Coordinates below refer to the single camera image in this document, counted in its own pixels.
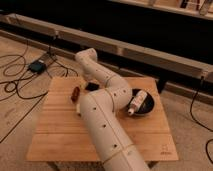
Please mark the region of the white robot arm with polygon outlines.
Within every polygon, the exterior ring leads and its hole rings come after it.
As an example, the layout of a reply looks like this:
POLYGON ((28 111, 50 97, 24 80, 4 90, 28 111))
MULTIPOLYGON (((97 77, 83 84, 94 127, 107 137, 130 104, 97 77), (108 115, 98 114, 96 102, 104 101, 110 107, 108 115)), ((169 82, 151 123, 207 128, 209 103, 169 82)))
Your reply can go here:
POLYGON ((115 116, 115 112, 124 108, 132 98, 129 83, 100 65, 94 48, 78 52, 75 60, 86 75, 103 84, 102 89, 80 99, 80 114, 105 171, 150 171, 115 116))

